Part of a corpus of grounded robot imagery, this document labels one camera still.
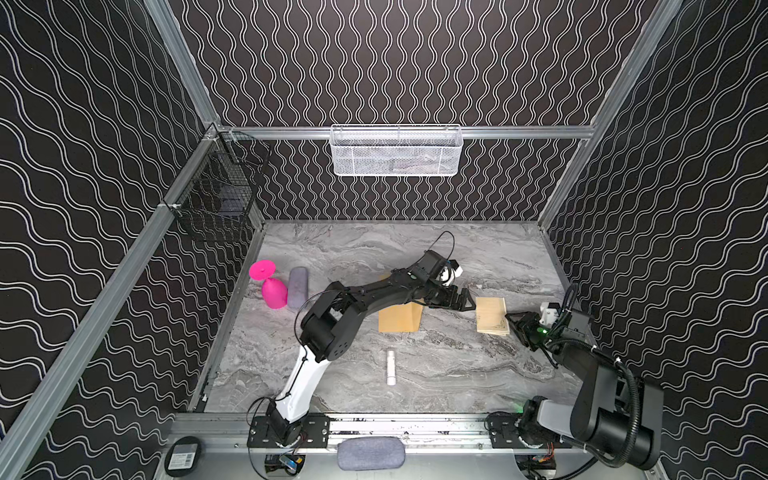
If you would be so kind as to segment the aluminium corner post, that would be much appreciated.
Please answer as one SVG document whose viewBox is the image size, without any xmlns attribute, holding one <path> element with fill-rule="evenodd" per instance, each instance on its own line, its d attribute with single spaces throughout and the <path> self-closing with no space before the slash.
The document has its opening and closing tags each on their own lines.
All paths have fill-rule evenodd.
<svg viewBox="0 0 768 480">
<path fill-rule="evenodd" d="M 543 232 L 547 232 L 553 224 L 569 192 L 614 121 L 621 106 L 642 73 L 643 68 L 654 53 L 670 23 L 677 15 L 681 5 L 682 1 L 680 0 L 656 2 L 648 21 L 643 26 L 632 50 L 623 62 L 616 79 L 607 91 L 597 114 L 590 124 L 592 133 L 587 139 L 580 141 L 539 216 L 538 226 Z"/>
<path fill-rule="evenodd" d="M 199 119 L 205 124 L 221 125 L 210 94 L 198 71 L 196 61 L 183 37 L 180 24 L 166 0 L 145 0 L 144 5 L 173 61 Z"/>
</svg>

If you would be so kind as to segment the white glue stick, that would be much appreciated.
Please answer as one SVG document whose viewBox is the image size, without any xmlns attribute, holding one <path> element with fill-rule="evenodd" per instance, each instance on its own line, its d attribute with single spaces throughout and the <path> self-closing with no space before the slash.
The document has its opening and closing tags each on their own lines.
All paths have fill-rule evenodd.
<svg viewBox="0 0 768 480">
<path fill-rule="evenodd" d="M 395 386 L 396 383 L 396 354 L 394 350 L 388 350 L 386 352 L 386 384 Z"/>
</svg>

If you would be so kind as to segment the aluminium corner post left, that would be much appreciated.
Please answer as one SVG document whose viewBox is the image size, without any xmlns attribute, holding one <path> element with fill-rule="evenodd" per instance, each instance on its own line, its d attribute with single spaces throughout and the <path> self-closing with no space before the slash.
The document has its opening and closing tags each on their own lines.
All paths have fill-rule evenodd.
<svg viewBox="0 0 768 480">
<path fill-rule="evenodd" d="M 144 5 L 173 61 L 199 119 L 205 124 L 221 125 L 210 94 L 198 71 L 196 61 L 183 37 L 180 24 L 166 0 L 145 0 Z"/>
</svg>

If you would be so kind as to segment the grey fabric pouch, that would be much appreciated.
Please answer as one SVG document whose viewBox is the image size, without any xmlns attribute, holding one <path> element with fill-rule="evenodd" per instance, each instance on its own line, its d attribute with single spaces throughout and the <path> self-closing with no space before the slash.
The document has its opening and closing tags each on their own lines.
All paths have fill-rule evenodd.
<svg viewBox="0 0 768 480">
<path fill-rule="evenodd" d="M 405 460 L 405 445 L 395 437 L 348 439 L 337 449 L 337 465 L 343 471 L 398 469 Z"/>
</svg>

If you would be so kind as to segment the tan lined letter paper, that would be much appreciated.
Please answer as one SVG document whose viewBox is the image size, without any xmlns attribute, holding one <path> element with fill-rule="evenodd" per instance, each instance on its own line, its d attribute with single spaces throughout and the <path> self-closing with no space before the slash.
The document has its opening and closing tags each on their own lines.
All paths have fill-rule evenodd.
<svg viewBox="0 0 768 480">
<path fill-rule="evenodd" d="M 497 336 L 506 336 L 510 333 L 504 298 L 477 297 L 475 302 L 476 330 L 479 333 Z"/>
</svg>

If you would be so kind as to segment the magenta plastic goblet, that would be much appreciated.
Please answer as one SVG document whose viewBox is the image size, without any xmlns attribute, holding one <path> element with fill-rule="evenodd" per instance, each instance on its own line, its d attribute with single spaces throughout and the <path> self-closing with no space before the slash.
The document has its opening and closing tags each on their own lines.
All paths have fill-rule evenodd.
<svg viewBox="0 0 768 480">
<path fill-rule="evenodd" d="M 276 270 L 276 264 L 271 260 L 259 260 L 249 267 L 250 278 L 261 283 L 262 298 L 273 310 L 286 307 L 288 297 L 285 283 L 274 277 Z"/>
</svg>

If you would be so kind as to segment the black round device with label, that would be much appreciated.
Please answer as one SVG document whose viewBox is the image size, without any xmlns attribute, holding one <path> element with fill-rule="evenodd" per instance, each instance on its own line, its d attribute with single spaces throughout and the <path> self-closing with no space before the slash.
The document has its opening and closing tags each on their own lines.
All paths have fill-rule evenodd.
<svg viewBox="0 0 768 480">
<path fill-rule="evenodd" d="M 181 478 L 192 473 L 202 458 L 203 445 L 199 438 L 185 436 L 177 440 L 166 454 L 164 472 L 171 478 Z"/>
</svg>

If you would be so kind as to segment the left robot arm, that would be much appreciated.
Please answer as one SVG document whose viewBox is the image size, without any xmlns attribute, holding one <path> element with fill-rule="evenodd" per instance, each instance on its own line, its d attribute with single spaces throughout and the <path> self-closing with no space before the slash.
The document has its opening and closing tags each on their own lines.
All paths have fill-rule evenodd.
<svg viewBox="0 0 768 480">
<path fill-rule="evenodd" d="M 457 261 L 427 250 L 382 280 L 362 286 L 329 284 L 301 318 L 295 366 L 285 387 L 269 401 L 266 416 L 276 442 L 288 446 L 296 441 L 325 371 L 349 349 L 369 315 L 411 302 L 431 309 L 475 310 L 469 289 L 455 285 L 460 275 Z"/>
</svg>

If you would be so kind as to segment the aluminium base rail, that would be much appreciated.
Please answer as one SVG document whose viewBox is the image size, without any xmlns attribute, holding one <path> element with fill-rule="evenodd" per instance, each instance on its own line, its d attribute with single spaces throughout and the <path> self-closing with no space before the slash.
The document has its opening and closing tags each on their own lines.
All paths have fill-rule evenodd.
<svg viewBox="0 0 768 480">
<path fill-rule="evenodd" d="M 177 416 L 169 441 L 192 436 L 211 452 L 277 453 L 297 448 L 301 453 L 330 454 L 342 442 L 363 437 L 397 438 L 408 453 L 538 454 L 551 446 L 557 452 L 579 451 L 564 436 L 532 448 L 518 438 L 515 420 L 514 414 L 315 413 L 304 421 L 297 440 L 284 446 L 260 415 L 252 419 L 244 413 L 189 413 Z"/>
</svg>

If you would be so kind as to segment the aluminium back crossbar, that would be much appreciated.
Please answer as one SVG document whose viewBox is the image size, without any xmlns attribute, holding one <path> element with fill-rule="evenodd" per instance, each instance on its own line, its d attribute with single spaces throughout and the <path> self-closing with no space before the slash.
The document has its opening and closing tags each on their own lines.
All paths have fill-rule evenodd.
<svg viewBox="0 0 768 480">
<path fill-rule="evenodd" d="M 383 137 L 402 134 L 460 133 L 464 139 L 589 139 L 592 126 L 458 126 L 458 125 L 335 125 L 331 127 L 221 127 L 220 131 L 235 138 L 254 140 L 320 140 L 329 141 L 336 134 L 352 133 Z"/>
</svg>

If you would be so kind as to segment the brown manila envelope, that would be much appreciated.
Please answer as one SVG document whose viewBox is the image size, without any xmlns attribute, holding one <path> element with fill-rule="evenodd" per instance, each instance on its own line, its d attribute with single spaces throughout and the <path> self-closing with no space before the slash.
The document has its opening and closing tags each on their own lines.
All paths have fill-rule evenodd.
<svg viewBox="0 0 768 480">
<path fill-rule="evenodd" d="M 424 306 L 409 302 L 384 308 L 378 312 L 380 333 L 413 333 L 420 328 Z"/>
</svg>

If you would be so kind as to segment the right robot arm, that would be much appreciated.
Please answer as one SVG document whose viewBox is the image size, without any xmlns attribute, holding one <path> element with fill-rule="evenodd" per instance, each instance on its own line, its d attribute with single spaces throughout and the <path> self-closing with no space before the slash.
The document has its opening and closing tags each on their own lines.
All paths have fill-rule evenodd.
<svg viewBox="0 0 768 480">
<path fill-rule="evenodd" d="M 608 467 L 655 467 L 661 454 L 664 391 L 634 374 L 627 363 L 590 341 L 593 319 L 558 303 L 538 312 L 508 313 L 510 332 L 555 368 L 581 380 L 570 404 L 537 396 L 513 427 L 520 443 L 537 448 L 573 441 Z"/>
</svg>

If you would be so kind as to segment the aluminium corner post right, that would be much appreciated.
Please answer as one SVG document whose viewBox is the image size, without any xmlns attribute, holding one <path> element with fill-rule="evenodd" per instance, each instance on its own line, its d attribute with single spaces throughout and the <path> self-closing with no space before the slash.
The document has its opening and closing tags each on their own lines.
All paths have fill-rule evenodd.
<svg viewBox="0 0 768 480">
<path fill-rule="evenodd" d="M 632 50 L 623 62 L 616 79 L 607 91 L 597 114 L 590 124 L 592 133 L 587 139 L 580 141 L 539 216 L 538 226 L 543 232 L 547 232 L 553 224 L 569 192 L 614 121 L 621 106 L 642 73 L 643 68 L 654 53 L 670 23 L 677 15 L 681 5 L 682 1 L 680 0 L 656 2 L 648 21 L 643 26 Z"/>
</svg>

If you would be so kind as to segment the aluminium left side rail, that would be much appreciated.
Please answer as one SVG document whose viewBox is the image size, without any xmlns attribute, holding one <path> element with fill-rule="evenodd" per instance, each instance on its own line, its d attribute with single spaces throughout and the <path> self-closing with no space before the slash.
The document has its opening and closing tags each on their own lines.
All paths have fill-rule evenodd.
<svg viewBox="0 0 768 480">
<path fill-rule="evenodd" d="M 122 305 L 175 220 L 175 205 L 215 145 L 217 136 L 217 126 L 210 125 L 1 442 L 3 479 L 21 478 L 31 463 Z"/>
</svg>

